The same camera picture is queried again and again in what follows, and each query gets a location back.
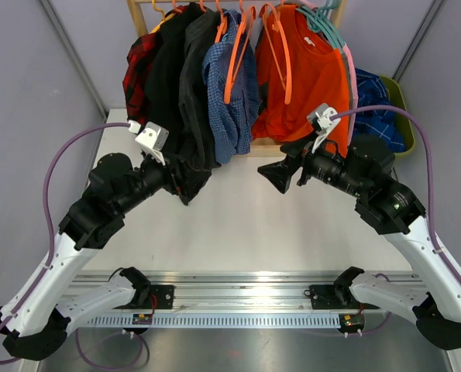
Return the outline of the blue checked shirt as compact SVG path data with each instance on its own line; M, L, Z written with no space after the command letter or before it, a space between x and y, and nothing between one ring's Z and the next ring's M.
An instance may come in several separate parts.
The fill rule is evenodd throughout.
M202 64L203 82L207 87L208 120L215 142L215 160L227 164L233 156L250 151L252 126L258 118L260 97L254 52L246 42L247 33L237 36L241 15L230 9L221 40L210 46ZM238 68L229 103L225 102L225 84L234 44L238 43L235 67Z

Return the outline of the orange hanger of blue shirt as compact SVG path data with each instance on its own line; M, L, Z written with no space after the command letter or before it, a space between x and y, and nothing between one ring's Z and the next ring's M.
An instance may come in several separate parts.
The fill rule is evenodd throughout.
M232 89L237 80L239 68L243 62L246 47L249 44L250 33L256 19L256 8L251 5L247 10L244 9L243 1L239 1L241 11L241 22L238 25L236 39L234 41L229 68L225 80L224 103L227 105L231 102Z

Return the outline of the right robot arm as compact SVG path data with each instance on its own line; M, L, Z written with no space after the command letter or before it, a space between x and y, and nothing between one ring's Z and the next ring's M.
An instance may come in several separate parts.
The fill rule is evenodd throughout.
M442 257L431 240L428 213L410 188L392 178L395 155L375 135L360 135L345 157L309 139L282 147L286 157L258 167L280 193L299 171L298 185L315 178L356 199L355 212L391 243L411 265L425 289L411 290L350 267L334 282L335 301L343 307L373 305L416 325L442 350L461 348L461 284L457 265Z

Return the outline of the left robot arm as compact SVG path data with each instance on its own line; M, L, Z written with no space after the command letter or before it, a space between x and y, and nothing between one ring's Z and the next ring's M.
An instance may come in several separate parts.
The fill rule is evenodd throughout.
M49 253L21 291L0 307L3 347L13 360L44 360L82 323L118 307L152 305L150 280L135 267L120 270L87 294L62 300L77 273L125 225L126 214L163 189L184 204L198 183L178 164L145 156L139 167L123 153L100 159L89 185L59 224Z

